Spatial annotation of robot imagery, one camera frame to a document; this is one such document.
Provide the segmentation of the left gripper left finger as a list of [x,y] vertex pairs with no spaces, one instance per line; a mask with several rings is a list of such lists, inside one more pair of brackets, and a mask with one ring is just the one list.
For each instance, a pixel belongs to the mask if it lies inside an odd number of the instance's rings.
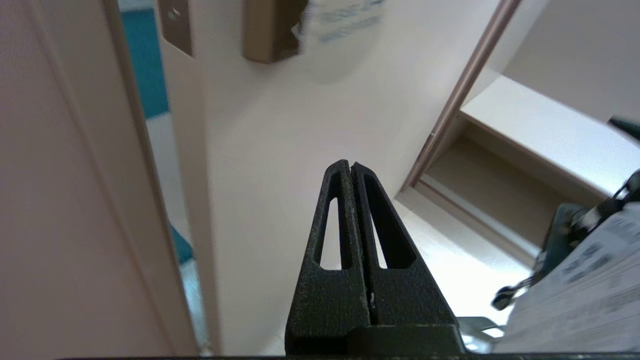
[[[330,203],[336,200],[341,269],[322,268]],[[349,162],[327,167],[285,326],[288,357],[342,356],[348,334],[370,324],[362,239]]]

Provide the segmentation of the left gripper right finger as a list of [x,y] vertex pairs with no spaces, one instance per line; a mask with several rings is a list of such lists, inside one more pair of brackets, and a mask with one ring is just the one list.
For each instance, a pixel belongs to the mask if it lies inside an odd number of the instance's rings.
[[350,331],[361,357],[458,356],[458,321],[377,175],[351,168],[363,246],[369,324]]

